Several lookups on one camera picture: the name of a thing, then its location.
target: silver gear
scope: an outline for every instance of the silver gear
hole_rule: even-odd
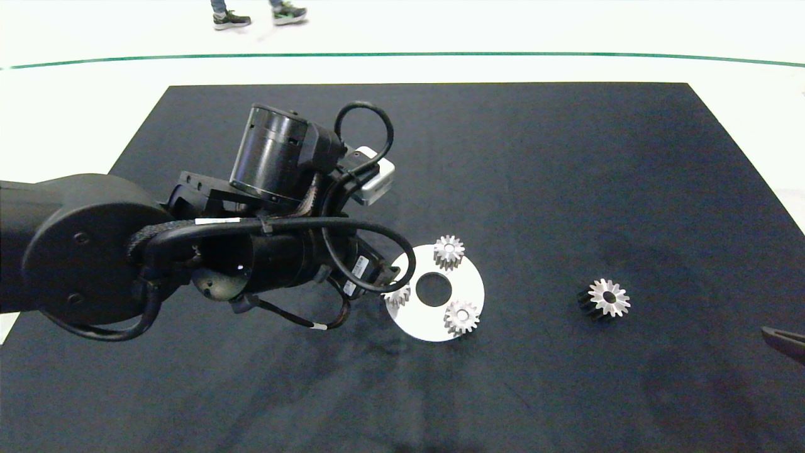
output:
[[[433,244],[433,260],[440,268],[449,271],[461,264],[464,258],[464,243],[456,236],[442,236]]]
[[[621,289],[618,283],[613,283],[611,280],[604,281],[602,278],[600,281],[593,281],[590,289],[591,291],[587,292],[590,295],[590,303],[596,304],[594,310],[601,310],[600,316],[609,314],[614,318],[629,313],[626,307],[632,306],[628,302],[630,298],[626,295],[626,290]],[[607,301],[604,298],[605,293],[611,293],[612,296],[609,299],[614,297],[615,300]]]
[[[467,301],[452,301],[444,312],[444,321],[451,332],[462,335],[477,329],[481,318],[473,304]]]
[[[411,285],[406,284],[402,288],[394,291],[393,293],[385,293],[383,294],[383,300],[386,301],[387,304],[391,304],[395,307],[404,306],[408,299],[411,298]]]

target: sneaker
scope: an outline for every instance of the sneaker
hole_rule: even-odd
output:
[[[232,14],[231,10],[226,11],[226,16],[224,16],[223,19],[219,19],[216,15],[213,15],[213,26],[216,30],[226,30],[231,27],[245,27],[250,23],[251,17],[236,16]]]
[[[300,23],[308,13],[307,8],[294,8],[291,2],[283,2],[282,7],[274,10],[274,25]]]

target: jeans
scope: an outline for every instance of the jeans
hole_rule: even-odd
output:
[[[268,0],[271,2],[272,6],[281,6],[283,4],[283,0]],[[210,0],[210,3],[213,4],[213,11],[217,13],[225,13],[226,12],[226,2],[224,0]]]

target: black mat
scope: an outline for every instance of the black mat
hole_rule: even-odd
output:
[[[173,87],[112,173],[163,200],[181,170],[228,177],[252,102],[330,126],[356,98],[394,121],[398,178],[348,211],[413,244],[459,235],[476,332],[421,342],[374,299],[310,331],[194,289],[123,344],[24,314],[3,450],[805,449],[805,369],[759,331],[805,330],[805,237],[687,85]],[[382,125],[359,112],[345,137],[379,148]],[[601,277],[633,302],[608,325],[576,304]],[[323,287],[266,297],[336,312]]]

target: black cylinder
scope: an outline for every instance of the black cylinder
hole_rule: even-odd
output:
[[[297,206],[315,172],[331,172],[345,147],[334,132],[272,107],[252,105],[229,183],[269,202]]]

